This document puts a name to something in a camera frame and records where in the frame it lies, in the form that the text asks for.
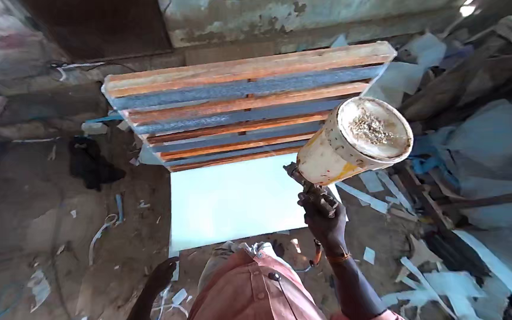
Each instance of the hand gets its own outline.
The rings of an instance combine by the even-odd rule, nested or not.
[[[171,282],[173,271],[177,268],[177,261],[179,257],[171,257],[155,267],[147,279],[146,287],[156,293],[163,291]]]
[[[322,213],[305,193],[297,195],[297,204],[305,210],[305,223],[314,237],[321,242],[327,255],[347,252],[345,245],[346,210],[342,203],[335,208],[335,217]]]

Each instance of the gray painted slat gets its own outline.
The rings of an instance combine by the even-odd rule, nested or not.
[[[274,108],[258,109],[253,111],[234,111],[219,113],[214,116],[202,117],[196,119],[184,119],[163,121],[157,124],[143,125],[134,127],[134,131],[138,135],[146,133],[163,133],[175,130],[193,130],[202,127],[216,127],[219,125],[229,125],[240,121],[263,120],[263,119],[276,119],[282,117],[291,117],[300,114],[307,114],[317,111],[333,110],[344,99],[318,101],[309,103],[295,103],[279,105]]]
[[[219,97],[238,97],[250,93],[255,95],[283,91],[306,90],[324,85],[346,83],[376,77],[382,65],[362,68],[339,68],[326,71],[295,73],[287,77],[275,77],[265,81],[222,83],[203,85],[184,89],[167,90],[144,95],[120,97],[110,102],[117,110],[142,108],[184,101],[212,99]]]
[[[311,123],[309,125],[300,126],[296,125],[295,127],[287,126],[285,129],[276,130],[272,132],[263,132],[263,133],[255,133],[253,135],[236,135],[234,137],[226,137],[220,139],[209,139],[203,141],[194,141],[194,142],[184,142],[178,143],[175,145],[162,145],[162,146],[153,146],[151,147],[153,152],[171,152],[171,151],[180,151],[180,150],[188,150],[195,148],[203,148],[210,146],[220,146],[226,145],[228,143],[237,143],[237,142],[246,142],[246,141],[255,141],[259,139],[273,138],[273,137],[282,137],[284,135],[297,135],[306,132],[315,132],[321,129],[319,123]]]
[[[293,142],[279,143],[277,145],[269,145],[269,146],[251,148],[251,149],[243,149],[243,150],[237,150],[237,151],[231,151],[231,152],[211,154],[209,156],[195,156],[195,157],[191,157],[191,158],[187,158],[187,159],[167,161],[167,162],[164,162],[163,165],[166,167],[170,167],[170,166],[177,166],[179,164],[194,164],[196,162],[217,160],[217,159],[227,158],[229,156],[244,156],[246,154],[252,154],[252,153],[257,153],[257,152],[273,151],[273,150],[289,148],[289,147],[298,147],[298,146],[305,145],[306,142],[307,142],[307,140],[293,141]]]

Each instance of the paint spray gun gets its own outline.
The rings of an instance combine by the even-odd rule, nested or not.
[[[284,169],[322,214],[335,217],[335,209],[342,204],[327,185],[400,162],[412,151],[413,142],[408,122],[391,105],[376,98],[354,97],[331,112],[299,150],[297,163]],[[321,245],[315,243],[316,259],[310,261],[311,266],[321,257]]]

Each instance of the white paint cup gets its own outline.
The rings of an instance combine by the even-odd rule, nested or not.
[[[358,132],[375,119],[367,134]],[[325,125],[297,153],[297,167],[312,183],[330,185],[362,171],[389,167],[406,159],[414,137],[406,119],[388,103],[354,97],[340,104]]]

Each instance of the white board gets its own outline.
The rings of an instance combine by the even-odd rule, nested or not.
[[[294,153],[171,173],[170,250],[306,227],[302,186],[283,168],[295,160]]]

